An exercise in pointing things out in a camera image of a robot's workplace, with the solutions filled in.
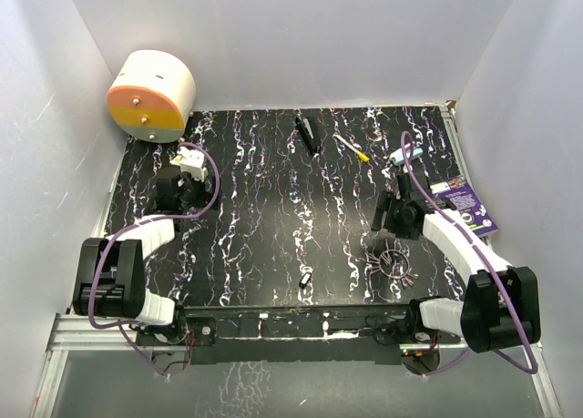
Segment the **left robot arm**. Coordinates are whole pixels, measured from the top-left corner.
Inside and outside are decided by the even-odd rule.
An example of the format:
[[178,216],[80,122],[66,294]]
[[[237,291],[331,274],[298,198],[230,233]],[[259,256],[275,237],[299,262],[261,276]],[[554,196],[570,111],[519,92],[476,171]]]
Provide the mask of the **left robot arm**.
[[166,344],[181,344],[189,334],[184,309],[170,297],[147,288],[147,259],[172,242],[191,213],[216,209],[220,181],[196,180],[179,168],[156,178],[144,216],[119,236],[89,238],[82,243],[73,294],[74,313],[128,320],[129,327]]

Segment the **metal keyring with clips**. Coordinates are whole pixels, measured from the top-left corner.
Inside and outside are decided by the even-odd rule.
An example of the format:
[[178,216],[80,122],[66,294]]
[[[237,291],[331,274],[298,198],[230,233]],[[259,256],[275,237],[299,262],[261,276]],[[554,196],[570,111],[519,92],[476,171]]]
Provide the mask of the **metal keyring with clips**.
[[419,279],[407,252],[389,240],[378,241],[368,248],[365,260],[366,286],[373,301],[398,301]]

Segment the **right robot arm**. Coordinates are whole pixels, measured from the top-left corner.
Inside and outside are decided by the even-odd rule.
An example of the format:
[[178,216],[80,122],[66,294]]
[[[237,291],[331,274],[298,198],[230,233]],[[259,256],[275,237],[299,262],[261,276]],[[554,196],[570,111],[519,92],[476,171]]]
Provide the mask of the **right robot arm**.
[[377,197],[371,229],[399,239],[432,242],[465,284],[465,297],[426,297],[410,303],[407,334],[427,342],[438,331],[463,338],[474,352],[498,351],[541,337],[537,276],[495,254],[466,225],[449,199],[427,201],[425,177],[397,178],[398,190]]

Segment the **black car key fob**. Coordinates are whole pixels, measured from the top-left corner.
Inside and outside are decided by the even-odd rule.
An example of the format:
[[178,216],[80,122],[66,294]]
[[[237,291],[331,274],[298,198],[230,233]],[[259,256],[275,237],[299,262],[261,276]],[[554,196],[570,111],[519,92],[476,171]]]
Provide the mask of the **black car key fob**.
[[302,269],[302,277],[299,282],[299,287],[305,289],[312,280],[312,268],[306,266]]

